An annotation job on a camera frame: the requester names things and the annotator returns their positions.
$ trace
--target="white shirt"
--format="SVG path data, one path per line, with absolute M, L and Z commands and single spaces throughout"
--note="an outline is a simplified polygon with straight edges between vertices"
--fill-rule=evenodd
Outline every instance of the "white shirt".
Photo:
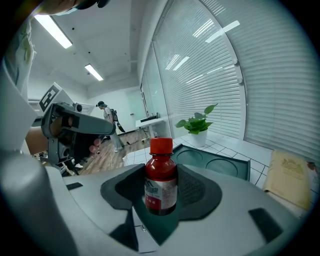
M 108 108 L 108 107 L 106 107 L 106 108 L 104 109 L 104 111 L 103 111 L 103 117 L 104 117 L 105 120 L 111 122 L 111 119 L 110 119 L 110 116 L 109 116 L 109 115 L 112 115 L 111 109 Z

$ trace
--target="plastic bottle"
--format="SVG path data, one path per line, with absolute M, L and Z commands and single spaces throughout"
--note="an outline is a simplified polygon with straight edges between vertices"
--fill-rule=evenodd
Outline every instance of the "plastic bottle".
M 144 195 L 146 209 L 154 215 L 168 215 L 177 203 L 177 165 L 170 158 L 172 138 L 152 138 L 150 155 L 145 165 Z

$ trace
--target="pants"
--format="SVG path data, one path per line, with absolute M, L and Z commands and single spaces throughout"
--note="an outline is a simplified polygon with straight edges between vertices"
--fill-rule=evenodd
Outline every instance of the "pants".
M 114 150 L 120 151 L 123 149 L 124 144 L 121 141 L 121 139 L 119 138 L 119 136 L 116 134 L 116 132 L 114 132 L 114 134 L 110 135 L 110 139 L 112 141 L 112 145 L 114 147 Z

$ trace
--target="ceiling light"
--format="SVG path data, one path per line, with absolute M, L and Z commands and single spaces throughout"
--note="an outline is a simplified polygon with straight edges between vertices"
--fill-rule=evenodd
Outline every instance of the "ceiling light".
M 237 27 L 239 25 L 240 25 L 239 21 L 236 20 L 236 21 L 230 23 L 229 25 L 226 25 L 223 28 L 223 30 L 224 30 L 224 32 L 228 32 L 229 30 L 232 30 L 232 29 L 234 29 L 235 27 Z
M 194 32 L 192 35 L 194 37 L 198 37 L 200 36 L 205 30 L 207 30 L 208 28 L 210 28 L 211 25 L 213 25 L 214 22 L 209 19 L 206 23 L 204 23 L 196 32 Z
M 172 58 L 172 60 L 170 61 L 170 63 L 168 64 L 168 66 L 166 66 L 165 70 L 169 70 L 175 63 L 175 61 L 180 57 L 180 55 L 175 54 Z
M 85 66 L 85 69 L 88 70 L 91 75 L 93 75 L 96 79 L 99 81 L 102 81 L 103 78 L 98 74 L 98 72 L 91 66 L 91 64 L 88 64 Z
M 229 25 L 226 25 L 223 28 L 223 30 L 224 30 L 224 32 L 228 32 L 229 30 L 232 30 L 233 28 L 235 28 L 235 27 L 237 27 L 239 25 L 240 25 L 239 21 L 236 20 L 236 21 L 230 23 Z M 205 40 L 205 42 L 207 42 L 207 43 L 212 42 L 214 39 L 216 39 L 217 37 L 221 36 L 222 33 L 223 32 L 221 30 L 219 30 L 218 32 L 215 32 L 212 36 L 210 36 L 207 40 Z
M 189 59 L 189 57 L 184 57 L 179 63 L 178 65 L 175 66 L 175 68 L 173 69 L 174 71 L 176 71 L 178 68 L 180 68 L 182 66 L 183 63 L 185 63 L 187 60 Z
M 222 66 L 221 66 L 221 67 L 218 67 L 218 68 L 216 68 L 216 69 L 214 69 L 214 70 L 209 71 L 207 74 L 209 74 L 209 73 L 211 73 L 211 72 L 214 72 L 214 71 L 217 71 L 217 70 L 219 70 L 219 69 L 222 69 Z
M 203 76 L 203 74 L 200 74 L 200 75 L 196 76 L 195 78 L 192 78 L 191 80 L 189 80 L 188 82 L 185 82 L 185 83 L 189 84 L 190 82 L 192 82 L 192 81 L 194 81 L 194 80 L 196 80 L 196 79 L 198 79 L 198 78 L 200 78 L 202 76 Z
M 72 43 L 49 15 L 36 15 L 34 17 L 65 49 L 72 46 Z

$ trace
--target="black tray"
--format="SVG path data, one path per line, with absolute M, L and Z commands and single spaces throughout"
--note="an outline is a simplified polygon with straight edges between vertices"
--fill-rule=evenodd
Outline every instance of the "black tray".
M 179 144 L 173 149 L 171 159 L 176 164 L 191 165 L 250 180 L 250 161 L 238 160 Z

